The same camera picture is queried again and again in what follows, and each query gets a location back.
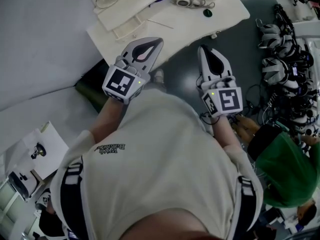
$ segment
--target black cable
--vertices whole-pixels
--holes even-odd
[[[200,73],[200,76],[195,80],[195,86],[196,86],[198,89],[201,89],[201,85],[197,85],[197,82],[198,82],[198,80],[200,79],[200,77],[202,77],[202,73]]]
[[[31,155],[31,158],[32,158],[32,159],[36,159],[36,158],[37,158],[37,155],[38,155],[38,148],[37,148],[37,146],[34,146],[33,150],[34,150],[34,152],[33,152],[33,154]]]
[[[208,113],[209,113],[209,112],[201,113],[201,114],[200,114],[200,119],[201,119],[206,125],[214,126],[216,123],[219,122],[220,116],[218,117],[218,120],[217,120],[216,122],[214,122],[214,123],[208,123],[208,122],[206,122],[206,121],[203,119],[204,117],[206,117],[206,118],[211,118],[211,117],[209,117],[209,116],[206,116],[206,114],[208,114]]]
[[[267,108],[267,101],[265,100],[265,97],[262,94],[262,84],[263,84],[263,80],[259,84],[258,83],[253,84],[248,88],[244,96],[246,106],[243,108],[243,109],[247,109],[247,112],[243,113],[245,117],[247,116],[251,117],[251,116],[257,115],[257,122],[259,125],[263,125],[263,123],[259,122],[260,113],[261,111],[264,111]],[[248,99],[248,95],[254,87],[259,88],[258,104],[254,104],[252,101]]]

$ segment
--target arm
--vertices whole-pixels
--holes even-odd
[[[314,146],[319,142],[319,139],[317,137],[312,137],[308,135],[301,136],[301,140],[307,144],[308,146]]]
[[[238,138],[234,134],[234,131],[232,130],[226,116],[222,115],[220,116],[220,119],[213,118],[211,119],[211,123],[212,124],[215,123],[212,126],[214,137],[217,140],[217,142],[221,145],[222,148],[229,145],[235,145],[242,149],[242,146]]]
[[[120,124],[120,117],[123,107],[123,103],[113,98],[109,98],[106,101],[100,114],[90,129],[95,143],[103,141],[106,137],[117,130]]]
[[[50,213],[50,214],[56,214],[56,211],[55,211],[54,207],[52,206],[51,200],[48,201],[45,210],[46,210],[48,213]]]

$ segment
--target white table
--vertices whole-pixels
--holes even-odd
[[[165,7],[149,19],[173,27],[173,29],[153,22],[147,22],[147,30],[141,36],[159,37],[164,40],[163,49],[153,68],[160,66],[182,48],[205,36],[226,30],[248,19],[250,14],[240,0],[216,0],[211,9],[213,16],[205,17],[204,9],[189,9],[176,6],[164,0]],[[108,64],[113,64],[127,46],[115,42],[114,34],[108,32],[97,21],[87,30],[93,43]]]
[[[45,148],[46,156],[38,155],[36,159],[32,160],[34,170],[44,180],[58,169],[69,147],[51,122],[44,124],[42,127],[41,132],[39,129],[35,129],[25,136],[22,141],[29,150],[29,156],[33,153],[34,146],[37,143],[40,143]]]

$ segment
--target wire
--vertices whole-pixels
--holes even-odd
[[[265,176],[265,174],[266,174],[266,173],[265,173],[265,172],[263,172],[263,173],[261,173],[261,174],[257,175],[257,177],[258,177],[258,178],[263,177],[263,176]]]
[[[200,77],[202,77],[202,73],[200,73],[200,76],[197,78],[197,80],[195,80],[195,86],[196,86],[196,88],[197,88],[198,90],[201,90],[201,91],[202,91],[202,89],[201,89],[201,84],[198,85],[198,80],[200,79]]]
[[[253,162],[251,166],[252,166],[252,169],[254,170],[254,173],[257,174],[256,162]]]
[[[215,2],[211,2],[209,4],[206,4],[207,3],[206,0],[200,0],[201,5],[195,5],[194,1],[195,0],[190,0],[190,4],[187,7],[190,9],[199,9],[199,8],[213,9],[216,6]]]
[[[272,117],[269,118],[269,119],[265,122],[265,124],[269,123],[270,120],[272,120]]]
[[[208,122],[206,122],[206,121],[204,120],[204,118],[211,118],[211,117],[209,117],[209,116],[206,116],[206,114],[209,114],[209,112],[201,113],[200,116],[199,116],[200,119],[201,119],[206,125],[214,126],[216,123],[219,122],[220,116],[218,117],[218,120],[215,121],[214,123],[208,123]]]
[[[246,105],[243,109],[247,109],[247,112],[246,113],[243,113],[243,115],[245,117],[252,117],[254,115],[257,115],[257,122],[259,125],[263,125],[264,122],[260,122],[260,113],[261,111],[264,111],[266,109],[266,106],[268,106],[268,103],[267,103],[267,100],[265,98],[265,96],[262,94],[262,86],[263,86],[263,80],[261,80],[260,83],[256,83],[256,84],[253,84],[251,85],[248,90],[246,91],[245,93],[245,102],[246,102]],[[250,101],[248,99],[248,96],[249,96],[249,93],[252,89],[254,89],[255,87],[257,87],[259,89],[259,101],[258,103],[254,104],[252,101]]]
[[[37,147],[37,145],[34,146],[33,150],[34,150],[34,152],[33,152],[33,154],[31,155],[31,158],[32,158],[32,159],[36,159],[36,158],[37,158],[37,155],[38,155],[38,147]]]
[[[263,111],[263,114],[262,114],[262,122],[263,122],[263,125],[265,125],[265,113],[267,111],[267,109],[270,108],[269,106],[266,107],[266,109]]]

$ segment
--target dark green object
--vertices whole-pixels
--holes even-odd
[[[210,18],[210,17],[212,17],[212,11],[210,11],[209,9],[205,9],[203,11],[203,15]]]
[[[320,176],[320,142],[307,157],[286,132],[280,133],[259,155],[255,166],[271,183],[263,201],[276,208],[293,208],[311,199]]]

